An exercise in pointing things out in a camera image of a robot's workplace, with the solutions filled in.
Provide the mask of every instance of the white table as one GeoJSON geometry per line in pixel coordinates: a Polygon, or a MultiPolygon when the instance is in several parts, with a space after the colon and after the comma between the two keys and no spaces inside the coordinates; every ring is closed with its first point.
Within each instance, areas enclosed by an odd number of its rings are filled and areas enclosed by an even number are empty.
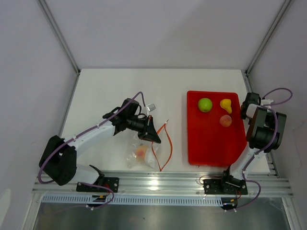
{"type": "MultiPolygon", "coordinates": [[[[186,95],[189,90],[236,92],[240,103],[246,88],[240,70],[221,69],[82,69],[63,130],[63,137],[78,134],[126,98],[144,93],[146,104],[154,103],[154,123],[158,129],[169,119],[167,130],[172,139],[173,157],[164,171],[221,172],[224,168],[192,166],[187,154],[186,95]]],[[[128,168],[126,154],[134,131],[125,130],[102,140],[78,158],[80,164],[93,164],[106,171],[152,171],[150,167],[128,168]]],[[[168,141],[162,140],[162,154],[169,154],[168,141]]],[[[252,173],[270,172],[265,158],[252,173]]]]}

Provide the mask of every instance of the green fruit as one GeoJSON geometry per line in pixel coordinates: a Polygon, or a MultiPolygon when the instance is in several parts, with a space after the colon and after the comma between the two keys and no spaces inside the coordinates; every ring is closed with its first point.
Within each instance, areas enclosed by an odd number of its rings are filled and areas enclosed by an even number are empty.
{"type": "Polygon", "coordinates": [[[209,98],[202,98],[198,101],[200,111],[206,113],[212,109],[212,101],[209,98]]]}

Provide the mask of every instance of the gray floor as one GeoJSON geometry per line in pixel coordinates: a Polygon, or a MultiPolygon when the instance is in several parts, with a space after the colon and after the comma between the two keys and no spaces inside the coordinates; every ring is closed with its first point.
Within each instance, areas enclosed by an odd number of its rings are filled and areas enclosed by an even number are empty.
{"type": "MultiPolygon", "coordinates": [[[[239,205],[246,202],[240,199],[239,205]]],[[[259,198],[237,213],[219,207],[108,205],[90,211],[42,204],[35,230],[289,230],[281,199],[259,198]]]]}

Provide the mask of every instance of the white wall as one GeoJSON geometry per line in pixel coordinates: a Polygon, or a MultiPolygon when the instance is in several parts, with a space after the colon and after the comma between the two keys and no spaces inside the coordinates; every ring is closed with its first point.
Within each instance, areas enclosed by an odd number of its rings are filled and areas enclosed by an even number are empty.
{"type": "MultiPolygon", "coordinates": [[[[307,213],[307,1],[295,0],[251,73],[253,91],[262,95],[287,87],[292,100],[276,106],[287,114],[283,142],[275,154],[278,170],[290,179],[301,214],[307,213]]],[[[280,101],[287,92],[272,94],[280,101]]]]}
{"type": "Polygon", "coordinates": [[[47,2],[82,69],[245,69],[283,0],[47,2]]]}
{"type": "Polygon", "coordinates": [[[0,2],[1,229],[20,229],[47,140],[59,131],[75,74],[35,0],[0,2]]]}

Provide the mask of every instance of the red cutting board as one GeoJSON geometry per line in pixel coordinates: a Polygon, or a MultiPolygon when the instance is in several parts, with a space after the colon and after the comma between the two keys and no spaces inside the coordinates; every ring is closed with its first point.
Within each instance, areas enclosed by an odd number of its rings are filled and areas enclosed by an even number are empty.
{"type": "Polygon", "coordinates": [[[187,111],[189,163],[210,166],[230,166],[234,163],[247,144],[238,95],[234,92],[188,91],[187,111]],[[201,98],[212,101],[211,111],[203,113],[198,109],[201,98]],[[232,114],[220,107],[222,99],[231,100],[232,114]],[[231,116],[230,127],[220,125],[223,115],[231,116]]]}

